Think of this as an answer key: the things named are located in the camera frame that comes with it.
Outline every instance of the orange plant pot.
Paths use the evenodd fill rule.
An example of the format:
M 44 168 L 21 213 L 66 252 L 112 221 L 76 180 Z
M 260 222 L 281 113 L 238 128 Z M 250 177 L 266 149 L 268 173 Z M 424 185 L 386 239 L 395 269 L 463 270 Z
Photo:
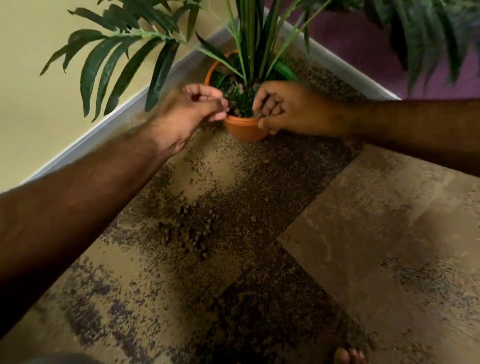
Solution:
M 205 78 L 205 85 L 210 85 L 210 78 L 215 68 L 220 64 L 219 61 L 215 62 L 207 73 Z M 241 142 L 259 142 L 268 136 L 268 131 L 262 130 L 258 127 L 258 118 L 239 118 L 238 116 L 227 115 L 224 120 L 224 125 L 228 130 L 228 133 L 235 139 Z

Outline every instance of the artificial plant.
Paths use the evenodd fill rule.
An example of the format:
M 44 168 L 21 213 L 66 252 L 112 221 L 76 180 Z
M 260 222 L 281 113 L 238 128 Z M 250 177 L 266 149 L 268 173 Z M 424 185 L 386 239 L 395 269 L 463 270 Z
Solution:
M 264 0 L 236 0 L 238 20 L 234 17 L 230 2 L 225 0 L 230 17 L 227 30 L 235 39 L 239 51 L 240 62 L 237 65 L 198 34 L 201 46 L 189 43 L 200 9 L 210 12 L 221 22 L 209 0 L 171 1 L 180 3 L 180 7 L 175 10 L 171 9 L 167 0 L 108 1 L 111 4 L 102 15 L 86 8 L 69 11 L 72 15 L 91 20 L 107 33 L 94 29 L 81 29 L 72 33 L 67 45 L 52 55 L 41 72 L 45 73 L 49 65 L 62 56 L 65 56 L 63 69 L 66 70 L 80 49 L 90 42 L 100 41 L 87 56 L 80 76 L 84 115 L 87 116 L 95 79 L 104 64 L 96 94 L 94 120 L 100 114 L 118 60 L 123 55 L 128 57 L 129 47 L 140 40 L 146 42 L 131 56 L 113 86 L 106 102 L 105 115 L 116 108 L 119 97 L 146 56 L 160 44 L 163 44 L 163 48 L 153 69 L 146 110 L 157 103 L 180 44 L 193 47 L 220 61 L 234 78 L 249 87 L 263 81 L 273 69 L 286 78 L 295 78 L 291 70 L 279 60 L 300 32 L 304 33 L 305 46 L 309 49 L 310 22 L 322 10 L 363 11 L 369 20 L 390 32 L 391 46 L 403 68 L 410 74 L 408 89 L 411 91 L 422 72 L 425 72 L 427 85 L 442 57 L 447 57 L 450 80 L 455 82 L 468 45 L 472 40 L 477 41 L 480 22 L 480 0 L 293 0 L 283 11 L 282 5 L 286 1 L 274 0 L 266 17 Z M 279 31 L 294 11 L 300 11 L 301 16 L 284 43 L 276 47 Z M 177 22 L 186 12 L 189 12 L 188 28 L 186 34 L 183 34 Z M 140 19 L 150 24 L 148 30 L 141 27 Z M 476 45 L 480 49 L 480 43 L 477 42 Z

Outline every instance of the person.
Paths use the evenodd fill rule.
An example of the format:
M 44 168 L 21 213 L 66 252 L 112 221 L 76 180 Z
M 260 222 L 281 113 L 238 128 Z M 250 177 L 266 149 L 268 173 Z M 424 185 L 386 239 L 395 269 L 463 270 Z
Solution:
M 347 103 L 300 84 L 268 82 L 253 110 L 261 116 L 259 127 L 271 133 L 284 129 L 363 140 L 480 176 L 480 101 Z M 1 194 L 0 335 L 184 148 L 201 122 L 221 120 L 227 111 L 228 101 L 212 87 L 173 90 L 145 125 Z M 366 363 L 362 353 L 344 349 L 335 361 Z

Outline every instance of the purple wall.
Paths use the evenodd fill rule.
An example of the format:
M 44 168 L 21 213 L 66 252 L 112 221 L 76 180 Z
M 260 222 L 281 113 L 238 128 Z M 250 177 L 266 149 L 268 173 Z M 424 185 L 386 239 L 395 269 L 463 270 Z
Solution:
M 290 23 L 295 23 L 298 14 Z M 377 28 L 361 13 L 320 14 L 311 25 L 311 37 L 382 86 L 407 98 L 408 75 L 388 44 L 388 32 Z M 420 79 L 410 98 L 480 98 L 479 59 L 471 46 L 455 85 L 447 84 L 448 65 L 444 61 L 432 76 L 427 92 Z

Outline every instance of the bare foot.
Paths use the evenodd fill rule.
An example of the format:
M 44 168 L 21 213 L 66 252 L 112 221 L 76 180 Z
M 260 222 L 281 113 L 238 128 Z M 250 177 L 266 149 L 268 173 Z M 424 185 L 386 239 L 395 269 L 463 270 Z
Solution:
M 355 349 L 346 351 L 344 348 L 338 348 L 335 352 L 334 364 L 368 364 L 368 362 L 362 352 Z

